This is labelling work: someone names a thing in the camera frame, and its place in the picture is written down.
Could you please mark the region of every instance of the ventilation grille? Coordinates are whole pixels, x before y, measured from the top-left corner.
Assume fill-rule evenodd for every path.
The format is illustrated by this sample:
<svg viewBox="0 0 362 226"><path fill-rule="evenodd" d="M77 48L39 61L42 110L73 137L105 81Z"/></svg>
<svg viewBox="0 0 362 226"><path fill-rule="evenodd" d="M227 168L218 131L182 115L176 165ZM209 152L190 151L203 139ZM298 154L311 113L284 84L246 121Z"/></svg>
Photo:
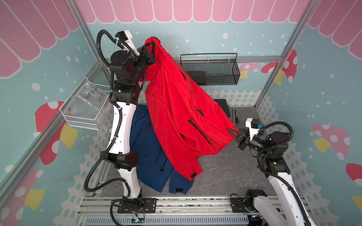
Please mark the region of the ventilation grille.
<svg viewBox="0 0 362 226"><path fill-rule="evenodd" d="M146 216L145 223L131 223L132 216L116 216L122 225L246 225L246 215ZM114 226L110 216L89 216L84 226Z"/></svg>

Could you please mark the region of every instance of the jacket zipper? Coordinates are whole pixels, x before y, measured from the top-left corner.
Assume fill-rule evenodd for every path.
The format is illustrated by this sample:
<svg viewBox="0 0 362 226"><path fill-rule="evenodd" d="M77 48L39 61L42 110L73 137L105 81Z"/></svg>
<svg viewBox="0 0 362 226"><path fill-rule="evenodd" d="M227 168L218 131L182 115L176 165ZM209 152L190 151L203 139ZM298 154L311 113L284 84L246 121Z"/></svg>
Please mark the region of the jacket zipper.
<svg viewBox="0 0 362 226"><path fill-rule="evenodd" d="M199 131L199 133L201 133L201 135L205 138L205 140L211 145L210 141L208 140L208 138L205 136L205 134L201 131L201 129L199 129L197 127L197 125L192 121L193 119L189 119L189 123L195 127L195 129L197 129L197 131Z"/></svg>
<svg viewBox="0 0 362 226"><path fill-rule="evenodd" d="M157 161L158 161L158 158L160 157L160 154L161 154L161 150L162 150L162 148L160 148L160 150L159 150L159 154L157 155L157 158L156 158L156 161L155 161L155 164L154 164L154 166L156 165L156 163L157 163Z"/></svg>
<svg viewBox="0 0 362 226"><path fill-rule="evenodd" d="M165 165L166 165L167 160L168 160L168 158L166 158L166 160L165 160L165 162L163 163L163 166L162 166L162 168L160 169L160 171L164 171L163 168L165 168Z"/></svg>
<svg viewBox="0 0 362 226"><path fill-rule="evenodd" d="M146 128L143 130L142 134L141 134L141 137L139 138L138 142L137 142L137 146L139 145L139 143L141 142L141 139L144 135L144 133L146 132L146 130L148 129L148 127L150 126L150 123L147 124Z"/></svg>

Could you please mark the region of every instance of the white fence illustration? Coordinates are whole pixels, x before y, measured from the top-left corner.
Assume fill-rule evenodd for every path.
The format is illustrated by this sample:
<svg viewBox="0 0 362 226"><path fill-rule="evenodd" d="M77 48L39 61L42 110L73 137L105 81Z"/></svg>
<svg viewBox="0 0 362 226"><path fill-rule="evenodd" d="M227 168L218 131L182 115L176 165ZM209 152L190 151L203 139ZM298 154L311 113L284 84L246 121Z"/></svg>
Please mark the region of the white fence illustration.
<svg viewBox="0 0 362 226"><path fill-rule="evenodd" d="M276 107L270 102L270 96L266 96L258 107L258 114L263 124L268 125L275 121L283 121L279 119L279 113L276 113ZM276 125L267 129L270 134L273 131L287 132L287 128L282 125ZM289 148L284 152L284 160L287 163L293 176L294 185L297 192L303 195L308 203L312 214L320 226L337 226L339 217L330 213L328 205L330 201L322 198L320 191L322 187L317 186L313 182L314 174L308 173L308 163L302 162L300 159L302 153L297 152L296 143L289 142Z"/></svg>

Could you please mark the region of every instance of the red mushroom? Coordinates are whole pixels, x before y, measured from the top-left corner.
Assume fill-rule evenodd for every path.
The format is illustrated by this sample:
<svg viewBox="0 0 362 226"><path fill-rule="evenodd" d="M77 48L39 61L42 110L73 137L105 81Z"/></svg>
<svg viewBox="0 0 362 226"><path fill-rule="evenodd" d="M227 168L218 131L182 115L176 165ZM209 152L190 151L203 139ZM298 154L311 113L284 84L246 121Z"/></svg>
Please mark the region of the red mushroom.
<svg viewBox="0 0 362 226"><path fill-rule="evenodd" d="M320 152L325 153L327 149L332 146L340 160L348 156L350 139L348 132L343 127L313 124L311 135L314 134L321 137L314 141L314 144Z"/></svg>
<svg viewBox="0 0 362 226"><path fill-rule="evenodd" d="M37 132L34 136L37 136L43 131L48 122L54 117L60 106L64 102L53 101L40 106L35 112L35 123L37 125ZM69 127L65 122L60 126L58 131L52 137L48 145L44 148L44 151L40 154L40 159L44 165L50 164L55 160L58 153L59 143L62 141L68 149L70 149L78 135L78 130Z"/></svg>
<svg viewBox="0 0 362 226"><path fill-rule="evenodd" d="M34 190L32 187L43 173L43 170L30 170L20 182L18 188L9 198L4 208L1 209L3 226L19 225L25 206L30 207L32 210L35 210L39 206L44 197L45 190Z"/></svg>
<svg viewBox="0 0 362 226"><path fill-rule="evenodd" d="M248 71L257 72L259 70L259 65L257 63L241 63L238 66L241 79L248 77Z"/></svg>
<svg viewBox="0 0 362 226"><path fill-rule="evenodd" d="M276 63L268 63L265 65L261 72L263 73L270 73L273 71L274 67L276 66ZM289 55L287 61L284 63L284 66L282 69L278 72L274 82L277 85L281 85L283 75L287 76L288 82L292 82L295 78L296 70L298 67L298 57L295 50L292 50L291 54Z"/></svg>
<svg viewBox="0 0 362 226"><path fill-rule="evenodd" d="M359 186L362 187L362 166L357 164L347 164L346 172L348 176L356 182Z"/></svg>

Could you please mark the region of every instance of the aluminum frame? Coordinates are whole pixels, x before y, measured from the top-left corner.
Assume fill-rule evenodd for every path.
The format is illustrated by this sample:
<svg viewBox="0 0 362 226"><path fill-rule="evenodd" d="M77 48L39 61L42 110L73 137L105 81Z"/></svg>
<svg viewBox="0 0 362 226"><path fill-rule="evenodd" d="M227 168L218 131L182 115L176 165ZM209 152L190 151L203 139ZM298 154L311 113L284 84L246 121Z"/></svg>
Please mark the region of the aluminum frame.
<svg viewBox="0 0 362 226"><path fill-rule="evenodd" d="M303 12L301 18L300 18L300 21L297 23L297 26L295 27L292 35L290 36L286 47L284 48L281 61L277 64L277 66L273 70L272 74L270 75L268 81L266 82L259 98L256 101L256 104L254 105L255 108L258 108L260 106L262 100L269 92L275 78L277 77L278 73L284 66L285 62L287 61L295 44L297 43L297 41L301 37L303 31L307 27L310 18L312 17L314 11L317 9L320 2L321 2L321 0L309 0L306 8L304 9L304 12Z"/></svg>
<svg viewBox="0 0 362 226"><path fill-rule="evenodd" d="M100 62L96 63L87 74L88 79L92 81L102 69L102 64ZM39 134L38 138L31 144L21 159L16 163L13 170L5 177L3 182L0 184L0 209L2 209L7 200L15 192L16 188L19 186L25 175L31 169L64 121L62 113L57 111L45 129Z"/></svg>

